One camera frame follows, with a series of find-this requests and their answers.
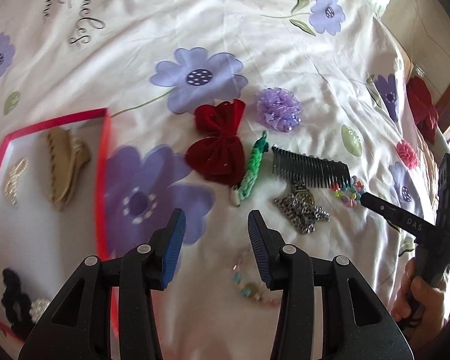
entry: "beige hair claw clip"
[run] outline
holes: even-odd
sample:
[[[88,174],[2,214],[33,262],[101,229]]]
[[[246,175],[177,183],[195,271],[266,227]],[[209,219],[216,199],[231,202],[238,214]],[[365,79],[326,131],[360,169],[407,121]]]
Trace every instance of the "beige hair claw clip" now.
[[[90,161],[90,151],[80,138],[61,127],[51,128],[46,140],[52,172],[50,200],[62,211],[73,196],[80,169]]]

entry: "black scrunchie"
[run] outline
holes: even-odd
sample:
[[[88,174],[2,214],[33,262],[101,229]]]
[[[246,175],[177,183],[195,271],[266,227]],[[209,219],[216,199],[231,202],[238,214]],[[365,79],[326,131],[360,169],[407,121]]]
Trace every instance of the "black scrunchie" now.
[[[6,286],[6,290],[2,297],[5,315],[12,325],[12,332],[15,333],[18,338],[25,341],[35,326],[32,322],[32,317],[30,316],[32,302],[30,302],[30,298],[27,294],[22,293],[20,278],[15,272],[7,268],[3,270],[2,274],[3,283]],[[17,311],[15,311],[15,305],[18,305],[20,309],[20,316],[18,316]]]

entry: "human hand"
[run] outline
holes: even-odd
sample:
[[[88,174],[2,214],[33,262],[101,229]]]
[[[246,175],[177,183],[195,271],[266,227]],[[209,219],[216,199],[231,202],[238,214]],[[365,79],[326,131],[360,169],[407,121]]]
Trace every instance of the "human hand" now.
[[[395,322],[410,316],[412,311],[407,301],[407,293],[411,290],[413,297],[425,307],[422,321],[408,338],[411,349],[417,350],[434,339],[444,327],[446,279],[444,276],[439,287],[433,288],[421,277],[414,278],[414,273],[415,258],[405,266],[405,274],[391,309],[391,316]]]

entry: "floral bedsheet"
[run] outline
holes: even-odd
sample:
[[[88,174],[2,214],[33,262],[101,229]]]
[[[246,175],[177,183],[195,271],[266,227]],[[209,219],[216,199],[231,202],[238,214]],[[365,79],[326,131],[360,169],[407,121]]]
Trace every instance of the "floral bedsheet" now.
[[[203,138],[194,110],[245,102],[237,135],[247,155],[265,128],[254,94],[267,87],[302,107],[291,132],[269,128],[270,144],[342,161],[366,190],[434,221],[422,164],[409,169],[396,150],[402,140],[418,149],[403,60],[364,0],[0,0],[0,142],[108,107],[109,256],[146,242],[174,207],[186,213],[180,267],[154,294],[167,360],[269,357],[278,310],[240,297],[230,274],[251,209],[311,256],[348,256],[388,307],[410,258],[402,231],[331,190],[312,191],[330,221],[298,234],[274,205],[288,186],[270,154],[239,208],[227,186],[188,167],[185,152]]]

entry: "green braided hair tie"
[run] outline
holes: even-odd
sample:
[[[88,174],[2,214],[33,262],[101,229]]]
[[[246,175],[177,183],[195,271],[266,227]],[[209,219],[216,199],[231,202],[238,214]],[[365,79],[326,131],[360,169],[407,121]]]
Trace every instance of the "green braided hair tie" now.
[[[263,153],[268,151],[267,131],[262,132],[262,137],[253,145],[250,159],[248,160],[247,171],[243,176],[243,180],[239,185],[235,185],[231,190],[231,198],[233,204],[238,207],[242,200],[245,200],[252,191],[253,184],[258,177],[260,163],[262,162]]]

